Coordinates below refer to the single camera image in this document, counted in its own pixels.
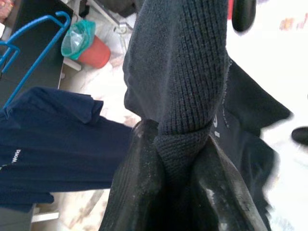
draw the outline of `plastic bag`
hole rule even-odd
[[[77,60],[89,48],[95,36],[95,23],[87,20],[76,22],[67,31],[61,46],[64,57]]]

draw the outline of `dark knit sweater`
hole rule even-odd
[[[159,122],[172,230],[187,230],[188,179],[221,101],[226,0],[145,0],[124,63],[125,106]]]

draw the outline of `floor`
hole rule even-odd
[[[308,206],[308,149],[290,139],[292,130],[308,125],[308,25],[300,23],[308,13],[305,0],[268,0],[258,5],[254,26],[244,34],[236,34],[228,22],[227,49],[231,58],[294,115],[262,132],[263,139],[279,153],[276,169],[265,188],[272,205],[273,231],[305,231]],[[136,16],[127,21],[133,26]],[[122,64],[125,51],[113,26],[91,10],[89,20],[97,23],[96,35],[111,49],[109,63],[95,70],[84,66],[76,72],[65,67],[61,89],[91,94],[104,101],[101,115],[129,126],[139,120],[124,108],[126,86]],[[294,26],[283,28],[286,20]],[[38,224],[40,231],[97,231],[104,215],[108,190],[62,193],[59,197],[60,218]]]

